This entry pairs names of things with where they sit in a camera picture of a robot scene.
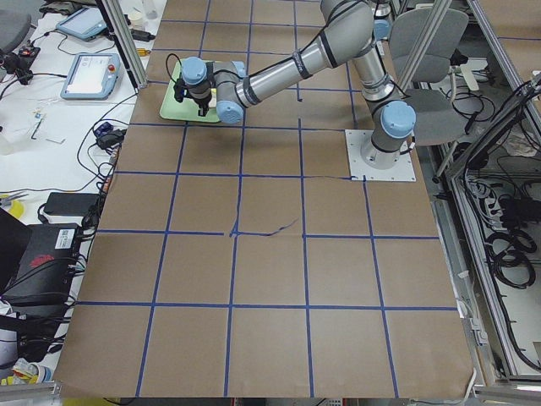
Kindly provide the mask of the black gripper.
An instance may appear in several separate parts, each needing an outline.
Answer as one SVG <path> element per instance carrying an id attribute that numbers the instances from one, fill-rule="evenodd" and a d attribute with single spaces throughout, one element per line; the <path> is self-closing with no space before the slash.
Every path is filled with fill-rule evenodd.
<path id="1" fill-rule="evenodd" d="M 211 101 L 211 87 L 208 84 L 199 84 L 190 86 L 188 93 L 191 98 L 199 105 L 198 115 L 200 117 L 206 116 L 209 111 L 209 105 Z"/>

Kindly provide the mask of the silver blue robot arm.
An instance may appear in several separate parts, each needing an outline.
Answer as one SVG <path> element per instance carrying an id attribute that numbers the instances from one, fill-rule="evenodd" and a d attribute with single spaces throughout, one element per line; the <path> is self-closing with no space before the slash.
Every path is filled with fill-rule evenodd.
<path id="1" fill-rule="evenodd" d="M 381 153 L 399 152 L 414 129 L 416 113 L 397 95 L 385 70 L 374 43 L 372 8 L 365 1 L 323 1 L 320 11 L 325 25 L 307 45 L 256 73 L 247 74 L 239 61 L 184 59 L 173 86 L 175 100 L 193 100 L 201 117 L 215 100 L 220 121 L 238 123 L 246 109 L 324 69 L 351 62 L 374 121 L 372 146 Z"/>

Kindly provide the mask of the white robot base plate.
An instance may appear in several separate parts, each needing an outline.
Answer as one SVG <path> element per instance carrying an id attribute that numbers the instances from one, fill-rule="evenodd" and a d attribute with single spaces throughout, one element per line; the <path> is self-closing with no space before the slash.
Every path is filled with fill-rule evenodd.
<path id="1" fill-rule="evenodd" d="M 372 144 L 372 130 L 346 129 L 346 146 L 350 178 L 372 182 L 415 182 L 416 175 L 407 143 L 401 149 L 386 153 Z"/>

